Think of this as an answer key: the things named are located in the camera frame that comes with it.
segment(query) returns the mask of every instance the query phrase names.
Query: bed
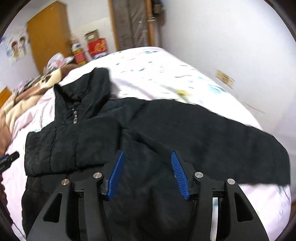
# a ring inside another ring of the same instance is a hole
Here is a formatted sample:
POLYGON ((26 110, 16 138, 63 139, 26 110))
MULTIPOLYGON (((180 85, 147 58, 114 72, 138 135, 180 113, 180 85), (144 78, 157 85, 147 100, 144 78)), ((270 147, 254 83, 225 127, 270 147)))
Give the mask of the bed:
MULTIPOLYGON (((128 49, 93 60, 72 70, 59 84, 69 84, 96 67, 109 69, 113 98, 174 99, 201 105, 226 118, 262 129, 251 113, 230 93, 192 66, 158 47, 128 49)), ((17 119, 7 149, 8 154, 14 151, 20 153, 20 158, 3 173, 3 184, 6 187, 7 208, 14 221, 12 228, 21 240, 25 240, 21 199, 27 180, 24 170, 26 136, 28 132, 40 131, 54 120, 54 103, 53 89, 49 89, 35 106, 17 119)), ((275 240, 289 221, 289 186, 243 184, 240 187, 255 208, 269 239, 275 240)), ((217 216, 218 200, 214 198, 212 241, 215 240, 217 216)))

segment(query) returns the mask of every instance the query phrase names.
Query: wall outlet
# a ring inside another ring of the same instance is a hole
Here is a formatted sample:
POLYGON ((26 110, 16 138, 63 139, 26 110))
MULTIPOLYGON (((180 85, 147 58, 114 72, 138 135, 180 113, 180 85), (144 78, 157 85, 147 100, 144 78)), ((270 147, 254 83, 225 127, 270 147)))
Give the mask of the wall outlet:
POLYGON ((230 78, 228 75, 224 74, 220 70, 217 70, 216 77, 220 79, 224 84, 228 85, 231 89, 233 89, 234 80, 230 78))

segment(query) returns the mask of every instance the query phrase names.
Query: black jacket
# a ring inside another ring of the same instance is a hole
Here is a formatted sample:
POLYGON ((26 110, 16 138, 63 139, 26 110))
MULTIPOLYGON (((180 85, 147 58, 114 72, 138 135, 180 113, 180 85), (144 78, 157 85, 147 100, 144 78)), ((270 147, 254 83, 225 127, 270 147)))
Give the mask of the black jacket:
POLYGON ((182 239, 191 203, 178 190, 170 164, 173 150, 212 179, 290 183, 288 154, 273 136, 201 106, 109 99, 106 69, 55 85, 54 91, 54 122, 29 133, 26 141, 26 233, 61 180, 86 179, 118 149, 124 151, 125 170, 117 194, 105 204, 114 240, 182 239))

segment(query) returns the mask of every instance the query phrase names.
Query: metal screw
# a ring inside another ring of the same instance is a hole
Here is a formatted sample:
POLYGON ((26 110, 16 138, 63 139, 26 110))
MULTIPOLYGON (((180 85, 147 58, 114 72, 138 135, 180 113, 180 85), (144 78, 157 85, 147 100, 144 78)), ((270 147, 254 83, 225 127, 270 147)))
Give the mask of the metal screw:
POLYGON ((233 184, 235 184, 235 180, 233 180, 233 179, 227 179, 227 182, 230 184, 230 185, 233 185, 233 184))
POLYGON ((96 172, 96 173, 93 175, 94 178, 100 178, 101 176, 102 176, 102 173, 100 173, 100 172, 96 172))
POLYGON ((68 185, 69 184, 69 179, 64 179, 63 181, 62 181, 62 185, 68 185))
POLYGON ((196 172, 194 173, 194 175, 197 177, 197 178, 201 178, 203 177, 203 174, 201 172, 196 172))

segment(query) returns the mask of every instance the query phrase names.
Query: hand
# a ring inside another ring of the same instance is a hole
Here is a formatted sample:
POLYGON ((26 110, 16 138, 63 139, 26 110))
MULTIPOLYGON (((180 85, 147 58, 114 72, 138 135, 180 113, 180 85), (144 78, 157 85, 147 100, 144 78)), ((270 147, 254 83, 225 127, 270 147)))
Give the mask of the hand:
MULTIPOLYGON (((3 181, 3 177, 2 175, 0 175, 0 182, 3 181)), ((5 187, 4 185, 0 185, 0 201, 2 201, 2 203, 6 206, 7 205, 7 197, 6 197, 6 193, 4 192, 5 187)))

